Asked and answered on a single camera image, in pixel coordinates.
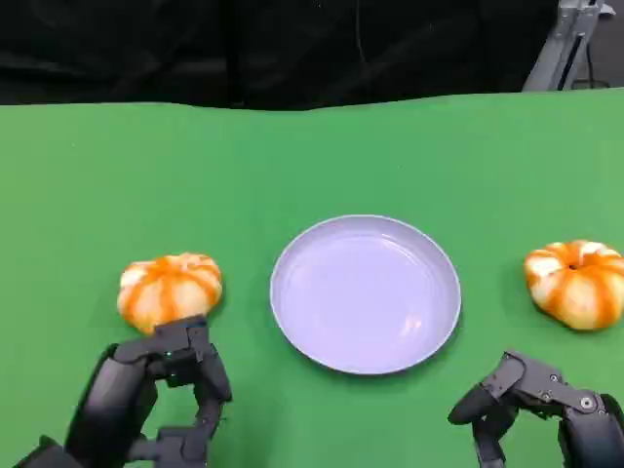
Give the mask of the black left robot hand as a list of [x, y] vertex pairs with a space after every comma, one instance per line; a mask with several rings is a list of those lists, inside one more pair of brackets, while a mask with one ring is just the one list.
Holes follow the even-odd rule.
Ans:
[[[190, 385], [198, 406], [186, 426], [142, 427], [157, 398], [157, 381]], [[149, 461], [155, 467], [205, 467], [209, 442], [232, 399], [225, 367], [209, 341], [202, 316], [158, 326], [153, 334], [112, 344], [100, 356], [74, 412], [66, 439], [43, 436], [20, 467], [123, 467]]]

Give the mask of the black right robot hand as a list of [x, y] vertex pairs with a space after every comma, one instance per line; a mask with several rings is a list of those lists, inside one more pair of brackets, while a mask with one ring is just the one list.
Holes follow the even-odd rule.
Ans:
[[504, 467], [500, 441], [522, 410], [559, 419], [564, 467], [623, 465], [623, 409], [618, 401], [576, 388], [556, 368], [516, 351], [503, 353], [496, 368], [453, 407], [448, 422], [472, 427], [482, 467]]

